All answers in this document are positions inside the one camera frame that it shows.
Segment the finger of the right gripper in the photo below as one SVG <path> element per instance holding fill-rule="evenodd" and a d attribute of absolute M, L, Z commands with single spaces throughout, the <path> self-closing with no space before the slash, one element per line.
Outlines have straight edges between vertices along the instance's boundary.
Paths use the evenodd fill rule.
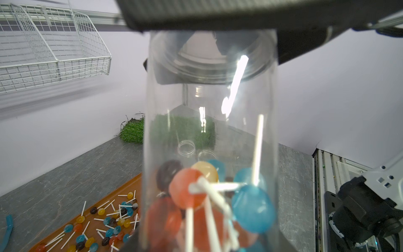
<path fill-rule="evenodd" d="M 402 1 L 118 1 L 127 25 L 151 30 L 350 28 L 403 9 Z"/>

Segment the clear candy jar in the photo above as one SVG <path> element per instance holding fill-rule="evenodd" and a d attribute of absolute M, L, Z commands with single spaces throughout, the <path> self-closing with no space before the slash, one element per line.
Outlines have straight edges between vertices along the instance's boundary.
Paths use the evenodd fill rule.
<path fill-rule="evenodd" d="M 189 158 L 196 152 L 195 143 L 192 140 L 183 140 L 179 142 L 177 152 L 179 155 Z"/>

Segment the clear plastic jar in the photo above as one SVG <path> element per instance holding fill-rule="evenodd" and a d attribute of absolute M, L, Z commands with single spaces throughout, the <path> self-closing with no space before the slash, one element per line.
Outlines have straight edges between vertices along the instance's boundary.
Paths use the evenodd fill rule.
<path fill-rule="evenodd" d="M 151 34 L 140 251 L 279 251 L 277 70 L 274 30 Z"/>

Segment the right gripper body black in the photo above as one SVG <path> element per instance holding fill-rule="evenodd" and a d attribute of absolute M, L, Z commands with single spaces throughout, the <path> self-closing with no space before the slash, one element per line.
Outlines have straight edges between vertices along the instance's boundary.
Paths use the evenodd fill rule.
<path fill-rule="evenodd" d="M 332 39 L 336 38 L 343 32 L 345 32 L 344 28 L 333 28 L 331 26 L 326 28 L 318 28 L 318 29 L 315 28 L 307 30 L 281 30 L 281 31 L 277 31 L 275 29 L 253 29 L 253 30 L 272 30 L 276 33 L 277 51 L 278 51 L 278 61 L 276 64 L 279 65 L 291 61 L 312 50 L 317 49 L 320 46 L 328 43 Z M 235 31 L 235 30 L 194 30 L 194 31 Z M 143 63 L 146 72 L 148 72 L 147 59 Z"/>

